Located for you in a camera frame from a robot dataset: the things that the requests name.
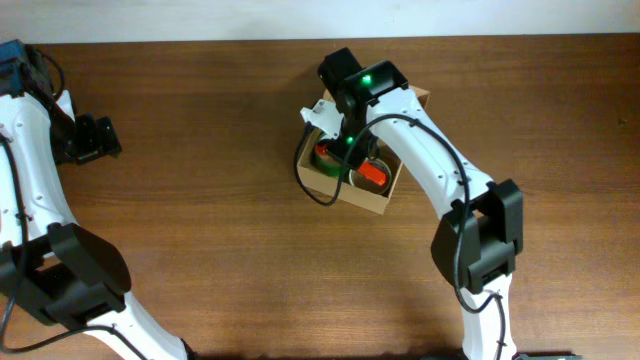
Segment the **cream masking tape roll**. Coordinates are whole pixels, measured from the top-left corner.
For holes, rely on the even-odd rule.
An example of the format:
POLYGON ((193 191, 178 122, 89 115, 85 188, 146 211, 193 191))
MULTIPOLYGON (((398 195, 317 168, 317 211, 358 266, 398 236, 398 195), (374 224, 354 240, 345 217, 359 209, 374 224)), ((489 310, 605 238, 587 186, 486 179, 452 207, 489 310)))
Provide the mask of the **cream masking tape roll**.
POLYGON ((372 163, 374 166, 383 170, 388 176, 387 183, 385 185, 379 186, 372 182, 367 181, 362 175, 356 173, 356 170, 350 170, 348 173, 348 181, 349 183, 361 190, 365 190, 377 195, 386 195, 391 188, 392 183, 392 172, 390 167, 386 162, 381 159, 374 160, 366 160, 367 162, 372 163))

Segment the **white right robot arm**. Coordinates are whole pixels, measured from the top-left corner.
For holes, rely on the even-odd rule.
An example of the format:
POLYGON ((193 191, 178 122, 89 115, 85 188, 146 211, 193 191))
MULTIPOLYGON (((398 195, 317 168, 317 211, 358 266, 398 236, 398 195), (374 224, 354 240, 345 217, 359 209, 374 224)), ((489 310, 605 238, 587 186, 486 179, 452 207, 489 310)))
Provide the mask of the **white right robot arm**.
POLYGON ((468 161, 430 119, 407 78, 390 61, 363 67, 343 48, 317 70, 333 99, 311 126, 338 161, 338 179, 361 169, 382 141, 420 184, 440 223, 431 244, 453 287, 464 326, 465 359, 514 359, 509 288, 523 250, 523 194, 468 161))

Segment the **green tape roll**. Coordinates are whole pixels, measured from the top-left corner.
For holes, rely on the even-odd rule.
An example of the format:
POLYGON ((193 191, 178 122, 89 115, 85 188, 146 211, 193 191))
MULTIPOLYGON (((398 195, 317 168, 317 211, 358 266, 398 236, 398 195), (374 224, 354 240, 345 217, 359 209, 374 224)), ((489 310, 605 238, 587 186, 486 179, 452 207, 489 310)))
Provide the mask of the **green tape roll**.
POLYGON ((343 161, 334 156, 329 151, 329 142, 327 140, 320 140, 313 147, 313 161, 314 166, 324 175, 338 178, 340 175, 346 176, 349 172, 349 167, 343 166, 343 161))

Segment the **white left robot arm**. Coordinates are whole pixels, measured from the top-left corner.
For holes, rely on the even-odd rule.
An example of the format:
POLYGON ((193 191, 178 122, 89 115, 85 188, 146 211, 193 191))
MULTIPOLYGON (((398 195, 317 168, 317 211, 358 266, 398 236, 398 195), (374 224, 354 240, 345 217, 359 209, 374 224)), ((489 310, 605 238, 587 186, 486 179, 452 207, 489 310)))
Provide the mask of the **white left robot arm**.
POLYGON ((6 329, 19 307, 64 332, 4 354, 35 351, 77 334, 92 336, 123 359, 193 359, 132 292, 119 250, 81 227, 66 200, 58 167, 118 156, 107 117, 80 114, 49 69, 54 60, 19 40, 1 46, 1 316, 6 329))

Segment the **brown cardboard box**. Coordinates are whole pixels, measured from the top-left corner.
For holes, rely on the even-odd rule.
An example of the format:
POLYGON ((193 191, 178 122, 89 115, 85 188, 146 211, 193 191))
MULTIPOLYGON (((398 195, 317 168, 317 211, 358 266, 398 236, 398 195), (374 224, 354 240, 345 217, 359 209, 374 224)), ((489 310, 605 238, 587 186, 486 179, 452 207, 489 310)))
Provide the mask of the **brown cardboard box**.
MULTIPOLYGON (((320 140, 327 140, 326 134, 320 129, 312 130, 308 135, 303 137, 299 154, 296 156, 295 170, 304 188, 307 190, 315 190, 332 198, 337 186, 337 178, 322 174, 314 166, 313 147, 320 140)), ((386 162, 391 169, 392 183, 388 193, 386 195, 377 195, 356 188, 349 183, 347 174, 341 182, 338 200, 351 203, 377 214, 383 214, 392 197, 403 164, 391 148, 380 139, 376 141, 375 147, 373 147, 372 150, 375 151, 375 155, 368 160, 381 159, 386 162)))

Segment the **orange utility knife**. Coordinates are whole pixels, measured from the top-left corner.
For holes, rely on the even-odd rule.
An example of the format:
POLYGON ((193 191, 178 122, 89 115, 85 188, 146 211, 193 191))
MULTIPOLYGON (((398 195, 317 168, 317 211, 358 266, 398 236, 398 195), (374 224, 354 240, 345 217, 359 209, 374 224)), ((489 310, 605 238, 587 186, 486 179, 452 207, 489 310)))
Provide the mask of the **orange utility knife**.
POLYGON ((372 163, 365 161, 357 170, 356 173, 362 175, 367 181, 376 185, 382 186, 387 183, 389 176, 372 163))

